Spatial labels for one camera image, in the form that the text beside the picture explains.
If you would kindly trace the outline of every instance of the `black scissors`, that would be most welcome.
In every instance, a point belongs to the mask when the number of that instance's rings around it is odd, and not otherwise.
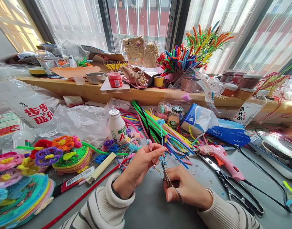
[[[263,206],[260,204],[260,202],[256,199],[256,197],[240,182],[235,180],[234,178],[226,175],[212,160],[210,160],[208,157],[204,157],[200,154],[198,154],[218,175],[219,180],[224,186],[224,189],[226,190],[228,197],[230,200],[236,200],[238,203],[240,203],[252,216],[259,216],[262,217],[263,214],[265,214],[265,210]],[[256,203],[257,206],[255,206],[251,201],[249,201],[240,191],[238,191],[234,185],[232,185],[229,180],[234,182],[236,185],[238,185],[245,193],[248,194],[249,197]]]
[[[184,202],[183,202],[183,198],[182,198],[180,192],[178,191],[178,189],[177,189],[175,186],[173,186],[173,184],[171,183],[171,181],[170,181],[170,179],[169,179],[169,177],[168,177],[168,175],[167,175],[167,173],[166,173],[166,168],[165,168],[165,165],[164,165],[163,160],[161,160],[161,165],[162,165],[162,168],[163,168],[164,180],[165,180],[166,183],[167,183],[167,187],[168,187],[168,188],[175,188],[175,190],[176,190],[177,193],[179,194],[179,197],[180,197],[181,203],[184,203]]]

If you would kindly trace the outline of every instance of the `window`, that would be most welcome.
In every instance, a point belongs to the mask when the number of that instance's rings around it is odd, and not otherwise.
[[[41,36],[19,0],[0,0],[0,29],[18,52],[35,51]]]
[[[256,20],[254,14],[262,1],[256,0],[191,0],[186,21],[183,42],[187,44],[186,33],[193,34],[192,27],[202,29],[214,26],[219,22],[218,33],[231,32],[235,36],[223,46],[223,50],[214,52],[207,70],[208,74],[220,74],[227,69],[239,50],[243,39],[249,32],[251,24]]]
[[[98,0],[37,0],[51,33],[66,40],[108,51]]]
[[[171,0],[108,0],[115,52],[126,58],[122,40],[135,36],[164,52],[170,5]]]
[[[267,75],[279,72],[290,59],[292,59],[292,0],[275,0],[241,54],[235,69]]]

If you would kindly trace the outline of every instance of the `hand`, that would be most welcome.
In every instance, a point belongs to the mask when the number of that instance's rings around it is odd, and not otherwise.
[[[160,144],[152,144],[153,151],[150,152],[149,146],[139,149],[132,161],[129,163],[124,172],[113,183],[114,190],[122,199],[129,199],[133,191],[139,186],[147,171],[159,163],[159,157],[166,151],[165,147]]]
[[[203,210],[208,210],[213,204],[211,194],[199,184],[194,177],[181,166],[166,169],[170,181],[176,183],[179,181],[180,185],[174,185],[183,198],[183,202]],[[164,191],[166,193],[167,202],[180,201],[180,197],[175,188],[168,188],[164,180]]]

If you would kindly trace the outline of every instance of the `striped sleeve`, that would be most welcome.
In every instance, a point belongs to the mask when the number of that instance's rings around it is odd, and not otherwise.
[[[209,229],[263,229],[259,222],[239,204],[224,201],[213,190],[214,201],[207,211],[198,212]]]
[[[91,193],[81,210],[66,220],[59,229],[122,229],[124,214],[135,198],[135,192],[128,200],[121,200],[112,191],[112,181],[119,174],[109,178],[106,187],[99,187]]]

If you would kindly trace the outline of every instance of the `glue gun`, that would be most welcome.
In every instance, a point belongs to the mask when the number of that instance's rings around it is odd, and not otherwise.
[[[242,181],[245,179],[242,172],[226,157],[226,152],[222,146],[206,145],[200,146],[199,149],[200,154],[213,156],[217,160],[219,167],[224,165],[235,180]]]

